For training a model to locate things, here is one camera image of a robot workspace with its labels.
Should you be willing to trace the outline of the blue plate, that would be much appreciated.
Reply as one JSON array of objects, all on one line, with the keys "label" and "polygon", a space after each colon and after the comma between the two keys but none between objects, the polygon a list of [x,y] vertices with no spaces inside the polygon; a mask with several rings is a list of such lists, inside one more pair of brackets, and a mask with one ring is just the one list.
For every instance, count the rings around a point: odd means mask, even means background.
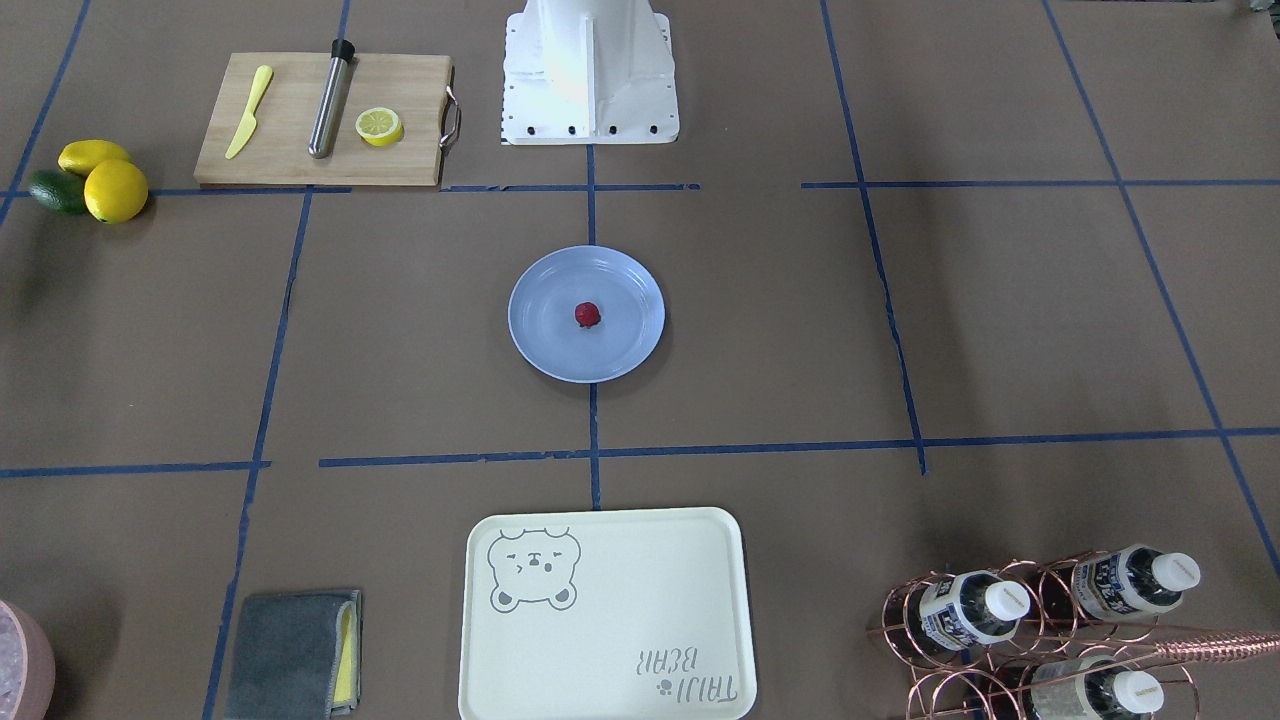
[{"label": "blue plate", "polygon": [[[602,323],[579,328],[577,304],[590,301]],[[536,260],[516,281],[507,320],[520,354],[558,380],[591,384],[617,379],[645,363],[666,328],[666,299],[657,278],[616,249],[579,245]]]}]

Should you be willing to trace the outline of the red strawberry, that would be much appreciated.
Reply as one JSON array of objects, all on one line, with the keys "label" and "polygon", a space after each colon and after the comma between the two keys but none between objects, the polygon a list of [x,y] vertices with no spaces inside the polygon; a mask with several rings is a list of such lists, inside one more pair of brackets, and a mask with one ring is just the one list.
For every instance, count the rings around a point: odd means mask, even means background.
[{"label": "red strawberry", "polygon": [[602,323],[602,311],[594,302],[580,302],[573,309],[573,319],[579,328],[593,328]]}]

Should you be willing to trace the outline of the cream bear tray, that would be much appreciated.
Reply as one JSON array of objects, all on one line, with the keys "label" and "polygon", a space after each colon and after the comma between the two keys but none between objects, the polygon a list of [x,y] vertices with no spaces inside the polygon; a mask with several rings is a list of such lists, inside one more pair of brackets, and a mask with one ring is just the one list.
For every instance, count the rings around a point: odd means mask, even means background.
[{"label": "cream bear tray", "polygon": [[723,509],[506,514],[470,532],[463,719],[742,719],[758,679]]}]

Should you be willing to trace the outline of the lemon half slice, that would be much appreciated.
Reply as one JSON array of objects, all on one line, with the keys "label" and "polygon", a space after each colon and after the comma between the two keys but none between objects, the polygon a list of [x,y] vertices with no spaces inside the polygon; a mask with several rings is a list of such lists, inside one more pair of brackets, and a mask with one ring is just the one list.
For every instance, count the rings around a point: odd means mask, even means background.
[{"label": "lemon half slice", "polygon": [[371,147],[385,147],[404,136],[401,115],[390,108],[369,108],[355,122],[357,136]]}]

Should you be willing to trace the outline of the dark bottle white cap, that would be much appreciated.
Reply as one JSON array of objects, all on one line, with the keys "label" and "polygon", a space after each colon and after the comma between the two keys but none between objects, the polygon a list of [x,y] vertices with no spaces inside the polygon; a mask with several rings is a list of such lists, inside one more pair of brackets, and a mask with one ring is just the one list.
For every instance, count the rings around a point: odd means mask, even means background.
[{"label": "dark bottle white cap", "polygon": [[1010,641],[1032,605],[1021,583],[992,571],[945,577],[909,602],[908,648],[934,657]]}]

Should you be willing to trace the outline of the wooden cutting board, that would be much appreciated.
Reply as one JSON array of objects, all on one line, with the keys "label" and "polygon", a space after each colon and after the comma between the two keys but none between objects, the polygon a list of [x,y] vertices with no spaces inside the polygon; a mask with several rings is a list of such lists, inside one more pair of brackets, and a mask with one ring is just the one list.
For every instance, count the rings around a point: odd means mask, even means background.
[{"label": "wooden cutting board", "polygon": [[[453,61],[443,55],[358,53],[326,158],[312,158],[310,137],[332,60],[328,53],[234,53],[227,63],[207,124],[195,181],[198,184],[433,187],[442,155],[456,136],[448,119]],[[257,127],[232,159],[225,151],[241,123],[255,72],[273,78],[255,111]],[[356,131],[361,111],[389,108],[404,136],[384,147]]]}]

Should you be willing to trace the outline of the grey folded cloth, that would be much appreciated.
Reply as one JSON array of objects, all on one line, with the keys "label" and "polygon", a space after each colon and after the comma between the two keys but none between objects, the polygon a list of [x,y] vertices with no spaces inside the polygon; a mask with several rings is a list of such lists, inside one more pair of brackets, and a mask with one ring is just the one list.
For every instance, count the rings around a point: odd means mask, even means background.
[{"label": "grey folded cloth", "polygon": [[225,719],[335,719],[361,701],[364,593],[252,594],[239,610]]}]

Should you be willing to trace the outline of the yellow plastic knife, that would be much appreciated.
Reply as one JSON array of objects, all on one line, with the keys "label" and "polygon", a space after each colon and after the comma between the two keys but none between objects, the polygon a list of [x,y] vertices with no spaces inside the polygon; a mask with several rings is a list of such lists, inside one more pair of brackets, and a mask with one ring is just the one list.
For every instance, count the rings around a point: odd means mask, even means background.
[{"label": "yellow plastic knife", "polygon": [[246,100],[246,105],[239,118],[239,123],[233,133],[233,137],[224,152],[227,160],[234,159],[253,137],[255,131],[259,127],[257,110],[268,91],[269,85],[274,77],[274,69],[270,65],[260,65],[255,69],[253,78],[250,86],[250,94]]}]

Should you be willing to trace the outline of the yellow lemon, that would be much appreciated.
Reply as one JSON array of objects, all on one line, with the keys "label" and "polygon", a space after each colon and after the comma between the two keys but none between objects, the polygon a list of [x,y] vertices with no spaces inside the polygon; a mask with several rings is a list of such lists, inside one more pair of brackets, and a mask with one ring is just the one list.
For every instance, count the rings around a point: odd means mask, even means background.
[{"label": "yellow lemon", "polygon": [[106,224],[133,219],[143,210],[148,196],[145,173],[127,160],[102,161],[84,181],[84,205],[95,219]]},{"label": "yellow lemon", "polygon": [[87,178],[104,161],[132,161],[131,154],[119,143],[105,138],[86,138],[70,142],[58,156],[61,170]]}]

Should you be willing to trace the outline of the green lime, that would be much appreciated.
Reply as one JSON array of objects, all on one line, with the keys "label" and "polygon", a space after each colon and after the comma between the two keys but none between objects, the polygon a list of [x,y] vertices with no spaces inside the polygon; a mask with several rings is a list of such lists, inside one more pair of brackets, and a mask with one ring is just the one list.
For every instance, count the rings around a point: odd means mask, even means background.
[{"label": "green lime", "polygon": [[84,177],[73,172],[37,170],[29,177],[27,191],[51,211],[73,217],[90,213],[84,200]]}]

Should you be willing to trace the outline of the pink bowl of ice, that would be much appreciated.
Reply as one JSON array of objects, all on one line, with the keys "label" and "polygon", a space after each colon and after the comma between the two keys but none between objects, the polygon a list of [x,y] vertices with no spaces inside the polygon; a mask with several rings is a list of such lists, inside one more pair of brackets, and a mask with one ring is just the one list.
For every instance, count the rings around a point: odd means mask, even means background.
[{"label": "pink bowl of ice", "polygon": [[41,625],[14,603],[1,602],[1,719],[45,719],[56,664]]}]

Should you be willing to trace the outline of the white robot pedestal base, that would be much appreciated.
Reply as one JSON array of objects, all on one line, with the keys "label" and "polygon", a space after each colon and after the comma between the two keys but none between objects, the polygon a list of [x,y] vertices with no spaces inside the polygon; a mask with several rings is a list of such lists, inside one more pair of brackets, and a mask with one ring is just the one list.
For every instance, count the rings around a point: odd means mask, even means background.
[{"label": "white robot pedestal base", "polygon": [[672,28],[649,1],[527,1],[504,41],[503,145],[678,140]]}]

